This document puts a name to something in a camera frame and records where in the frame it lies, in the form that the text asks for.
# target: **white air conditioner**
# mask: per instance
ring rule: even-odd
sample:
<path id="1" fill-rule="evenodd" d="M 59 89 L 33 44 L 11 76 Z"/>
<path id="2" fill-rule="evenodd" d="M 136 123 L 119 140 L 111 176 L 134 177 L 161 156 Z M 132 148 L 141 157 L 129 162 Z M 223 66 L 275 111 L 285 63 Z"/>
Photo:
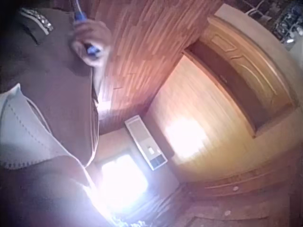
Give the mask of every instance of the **white air conditioner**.
<path id="1" fill-rule="evenodd" d="M 152 170 L 167 163 L 167 158 L 160 150 L 139 115 L 125 121 L 125 125 Z"/>

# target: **wooden ceiling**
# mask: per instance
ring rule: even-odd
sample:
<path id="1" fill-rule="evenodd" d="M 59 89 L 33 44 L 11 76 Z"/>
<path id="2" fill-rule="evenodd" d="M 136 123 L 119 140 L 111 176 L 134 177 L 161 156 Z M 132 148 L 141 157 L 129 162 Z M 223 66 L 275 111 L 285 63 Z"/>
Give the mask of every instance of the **wooden ceiling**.
<path id="1" fill-rule="evenodd" d="M 180 60 L 182 50 L 201 35 L 206 18 L 222 0 L 83 0 L 89 17 L 113 33 L 113 51 L 102 85 L 100 134 L 144 114 Z M 68 2 L 56 6 L 68 8 Z"/>

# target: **person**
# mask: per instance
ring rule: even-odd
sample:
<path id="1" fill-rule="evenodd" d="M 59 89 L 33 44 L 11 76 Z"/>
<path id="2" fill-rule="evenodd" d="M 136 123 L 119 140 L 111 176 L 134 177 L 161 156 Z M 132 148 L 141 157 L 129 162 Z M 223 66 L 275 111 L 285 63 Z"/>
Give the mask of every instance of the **person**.
<path id="1" fill-rule="evenodd" d="M 98 142 L 109 29 L 20 8 L 1 36 L 0 226 L 109 226 L 84 168 Z M 101 51 L 88 55 L 88 44 Z"/>

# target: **sunlight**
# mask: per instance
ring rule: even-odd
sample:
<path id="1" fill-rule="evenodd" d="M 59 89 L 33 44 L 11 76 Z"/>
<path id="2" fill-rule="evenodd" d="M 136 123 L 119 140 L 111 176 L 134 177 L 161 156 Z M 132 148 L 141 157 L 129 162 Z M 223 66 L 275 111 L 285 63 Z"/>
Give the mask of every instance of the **sunlight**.
<path id="1" fill-rule="evenodd" d="M 197 121 L 182 118 L 166 129 L 168 138 L 175 152 L 183 157 L 190 158 L 204 146 L 206 134 Z"/>
<path id="2" fill-rule="evenodd" d="M 101 196 L 108 208 L 119 212 L 146 191 L 148 183 L 130 155 L 124 155 L 102 166 Z"/>

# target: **bright window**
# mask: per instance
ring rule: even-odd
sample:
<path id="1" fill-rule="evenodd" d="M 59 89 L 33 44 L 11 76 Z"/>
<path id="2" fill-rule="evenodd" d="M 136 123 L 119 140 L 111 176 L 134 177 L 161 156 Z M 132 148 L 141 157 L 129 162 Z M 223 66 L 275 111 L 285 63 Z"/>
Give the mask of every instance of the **bright window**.
<path id="1" fill-rule="evenodd" d="M 111 211 L 120 212 L 133 205 L 147 190 L 148 183 L 130 155 L 102 166 L 101 196 Z"/>

